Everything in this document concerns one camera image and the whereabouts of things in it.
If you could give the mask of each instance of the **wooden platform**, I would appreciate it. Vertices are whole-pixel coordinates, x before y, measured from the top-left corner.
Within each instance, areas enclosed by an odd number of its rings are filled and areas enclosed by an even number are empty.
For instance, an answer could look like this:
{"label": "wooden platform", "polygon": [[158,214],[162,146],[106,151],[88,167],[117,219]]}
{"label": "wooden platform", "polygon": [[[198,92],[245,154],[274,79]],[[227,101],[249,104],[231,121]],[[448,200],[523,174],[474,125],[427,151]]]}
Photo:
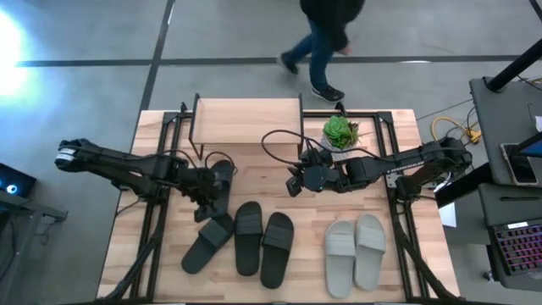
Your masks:
{"label": "wooden platform", "polygon": [[[162,111],[141,114],[135,135],[135,154],[156,152]],[[393,110],[395,130],[401,150],[420,144],[418,127],[412,110]],[[353,119],[360,123],[361,147],[378,153],[373,121]],[[305,119],[305,133],[319,139],[326,119]],[[194,155],[187,141],[188,120],[181,128],[180,149]],[[319,194],[303,191],[298,197],[288,195],[285,182],[290,177],[286,166],[268,157],[259,145],[223,144],[206,146],[206,153],[219,150],[228,153],[239,168],[233,179],[230,214],[244,202],[258,201],[263,209],[264,227],[269,215],[280,211],[289,215],[296,228],[285,281],[276,290],[264,288],[260,274],[243,277],[235,270],[234,238],[222,248],[205,269],[195,275],[185,273],[180,260],[196,239],[204,223],[193,221],[195,203],[172,191],[166,232],[163,240],[155,302],[393,302],[404,301],[390,213],[383,180],[365,190],[346,194],[325,191]],[[271,150],[283,158],[296,160],[296,146],[273,144]],[[119,208],[135,201],[133,194],[121,197]],[[456,277],[440,223],[436,204],[421,200],[413,205],[422,256],[446,288],[458,295]],[[125,211],[115,221],[98,296],[107,295],[134,262],[141,232],[145,203]],[[350,297],[333,299],[324,280],[324,232],[337,219],[355,221],[362,214],[377,216],[384,226],[387,252],[381,268],[379,288],[361,291],[353,288]],[[418,291],[411,262],[410,275]],[[141,291],[147,287],[146,276]]]}
{"label": "wooden platform", "polygon": [[[197,103],[195,144],[259,143],[271,130],[301,132],[297,98],[200,98]],[[272,143],[297,144],[293,135],[269,137]]]}

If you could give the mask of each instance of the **potted plant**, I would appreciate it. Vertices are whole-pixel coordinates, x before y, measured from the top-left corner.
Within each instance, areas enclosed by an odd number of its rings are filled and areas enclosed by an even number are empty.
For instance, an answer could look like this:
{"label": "potted plant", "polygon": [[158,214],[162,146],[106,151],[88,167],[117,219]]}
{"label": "potted plant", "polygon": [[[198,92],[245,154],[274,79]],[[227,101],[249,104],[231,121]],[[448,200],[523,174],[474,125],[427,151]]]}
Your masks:
{"label": "potted plant", "polygon": [[320,144],[336,152],[331,154],[334,161],[346,159],[348,158],[348,152],[343,151],[353,148],[357,144],[358,127],[359,124],[334,115],[324,125],[324,135]]}

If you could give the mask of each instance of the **concrete floor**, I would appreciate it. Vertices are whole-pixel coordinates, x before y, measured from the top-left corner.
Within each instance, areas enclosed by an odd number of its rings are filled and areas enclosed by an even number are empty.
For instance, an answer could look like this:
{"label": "concrete floor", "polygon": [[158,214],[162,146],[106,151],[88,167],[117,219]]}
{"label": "concrete floor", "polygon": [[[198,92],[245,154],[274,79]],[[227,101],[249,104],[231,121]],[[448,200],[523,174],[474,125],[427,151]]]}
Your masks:
{"label": "concrete floor", "polygon": [[[96,295],[119,192],[94,175],[58,171],[53,160],[61,140],[85,137],[127,151],[142,99],[149,109],[177,109],[180,102],[190,106],[195,92],[204,97],[294,97],[302,92],[306,108],[330,108],[310,96],[305,64],[297,79],[271,64],[227,60],[184,61],[161,66],[154,74],[157,62],[150,59],[167,1],[0,2],[0,36],[8,40],[0,50],[0,162],[39,180],[36,198],[41,203],[69,210],[66,222],[53,227],[48,244],[33,247],[12,290],[13,304],[84,302]],[[423,118],[418,122],[423,140],[430,141],[432,119],[445,115],[463,122],[473,105],[432,113],[468,100],[470,79],[495,75],[509,64],[492,56],[522,53],[540,39],[541,30],[528,0],[367,0],[348,28],[353,56],[487,55],[488,61],[331,64],[328,77],[346,92],[347,108],[413,108]],[[306,32],[295,0],[176,1],[163,53],[157,55],[269,59]],[[98,59],[118,62],[81,66],[98,64],[92,62]],[[149,61],[130,66],[126,59]],[[90,62],[66,62],[74,60]],[[13,61],[42,67],[10,69]],[[524,73],[533,75],[542,75],[542,64]],[[146,84],[152,95],[143,97]],[[438,132],[442,136],[449,128],[442,123]],[[483,144],[469,149],[475,165],[486,162]],[[480,275],[489,263],[482,247],[450,242],[450,250],[467,299],[539,303],[539,293],[485,283]]]}

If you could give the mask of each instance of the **wooden shelf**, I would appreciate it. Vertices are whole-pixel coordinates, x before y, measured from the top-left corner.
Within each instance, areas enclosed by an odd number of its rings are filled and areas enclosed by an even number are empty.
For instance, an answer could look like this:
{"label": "wooden shelf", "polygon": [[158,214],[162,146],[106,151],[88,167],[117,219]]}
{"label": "wooden shelf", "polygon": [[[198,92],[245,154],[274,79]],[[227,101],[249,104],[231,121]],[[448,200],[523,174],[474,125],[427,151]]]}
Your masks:
{"label": "wooden shelf", "polygon": [[[194,144],[258,144],[271,130],[301,132],[297,98],[200,98],[194,106]],[[299,144],[288,134],[271,135],[269,144]]]}

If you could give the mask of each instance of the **rgb keyboard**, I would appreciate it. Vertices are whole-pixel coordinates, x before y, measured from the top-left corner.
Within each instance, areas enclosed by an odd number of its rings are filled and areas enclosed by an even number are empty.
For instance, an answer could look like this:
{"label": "rgb keyboard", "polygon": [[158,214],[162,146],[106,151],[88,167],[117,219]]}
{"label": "rgb keyboard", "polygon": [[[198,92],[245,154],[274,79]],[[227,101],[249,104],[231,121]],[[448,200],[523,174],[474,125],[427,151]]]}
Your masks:
{"label": "rgb keyboard", "polygon": [[542,271],[542,219],[493,227],[509,275]]}

